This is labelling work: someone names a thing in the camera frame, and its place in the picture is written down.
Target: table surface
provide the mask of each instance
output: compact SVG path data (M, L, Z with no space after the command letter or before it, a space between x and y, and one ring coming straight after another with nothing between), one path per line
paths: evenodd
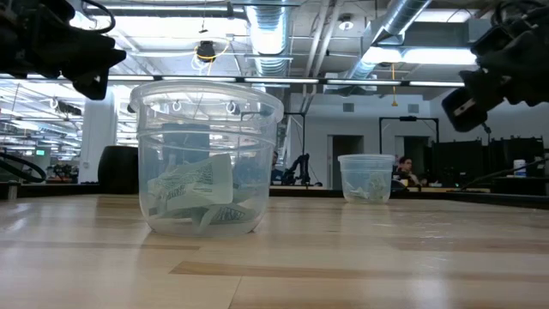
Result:
M549 212L270 199L254 233L151 233L136 197L0 203L0 307L549 308Z

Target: ceiling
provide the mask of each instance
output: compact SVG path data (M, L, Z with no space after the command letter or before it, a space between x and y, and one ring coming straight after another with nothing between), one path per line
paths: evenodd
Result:
M135 2L135 6L150 1ZM158 5L167 1L159 0ZM312 32L317 25L320 2L301 1L294 7L291 18L290 46L287 55L293 58L290 64L290 76L303 76L312 42ZM434 1L416 21L464 22L477 10L487 4L483 2ZM346 1L341 14L350 14L353 28L344 31L335 28L329 42L329 55L324 58L320 75L327 72L342 72L350 69L361 57L360 38L367 21L384 14L386 1ZM73 20L78 27L103 27L108 24L107 17L79 15ZM117 41L118 48L128 52L122 63L112 68L116 75L206 75L212 76L254 76L256 67L249 55L253 54L249 26L242 19L201 18L201 17L160 17L160 14L148 16L117 16L116 28L108 33ZM193 69L194 49L202 40L212 40L216 52L226 49L207 70ZM393 68L378 65L372 74L378 79L407 79L415 81L459 82L457 72L471 69L463 65L439 64L395 64ZM136 85L112 83L112 91L120 104L118 142L135 143L135 115L127 112L130 92ZM423 94L432 89L399 89L399 94ZM377 94L392 93L392 88L379 88ZM0 121L3 123L3 145L23 143L36 144L36 136L47 134L53 141L73 141L77 152L80 143L82 116L70 116L56 112L52 98L81 109L85 113L85 98L77 93L68 82L30 82L0 79ZM13 117L33 118L29 124L40 130L32 130L32 125L16 125ZM30 135L31 138L12 136Z

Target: plastic tub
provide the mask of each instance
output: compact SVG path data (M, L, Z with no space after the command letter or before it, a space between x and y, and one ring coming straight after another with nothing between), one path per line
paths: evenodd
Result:
M386 203L391 193L393 155L340 155L343 196L350 203Z
M154 82L131 92L139 139L139 202L156 232L248 233L268 202L283 105L220 82Z

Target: white wall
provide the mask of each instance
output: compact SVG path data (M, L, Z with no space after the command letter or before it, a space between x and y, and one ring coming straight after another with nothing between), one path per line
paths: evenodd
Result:
M328 136L330 135L352 135L364 137L364 153L379 153L378 119L379 117L400 117L408 116L407 103L420 105L417 117L430 117L430 105L423 101L419 95L403 95L396 98L399 106L391 106L392 96L379 99L377 96L352 96L341 98L337 95L319 94L311 103L311 108L305 121L305 152L311 155L309 160L310 169L314 170L318 181L327 185L328 180ZM346 113L342 111L341 104L344 102L355 103L355 112ZM296 105L301 104L301 95L293 94L293 110L298 110ZM300 116L294 116L300 124ZM302 130L295 122L290 122L289 128L289 150L287 165L301 155ZM423 122L403 123L398 120L383 121L383 153L395 154L396 136L435 136L434 132ZM316 182L310 170L312 182Z
M442 100L448 94L449 92L431 101L431 115L440 119L440 141L473 141L481 138L482 142L487 144L488 136L481 126L466 133L454 130L442 108ZM544 102L535 107L529 107L526 103L512 106L504 102L488 112L486 125L492 129L493 138L543 136L545 147L549 148L548 119L549 103Z

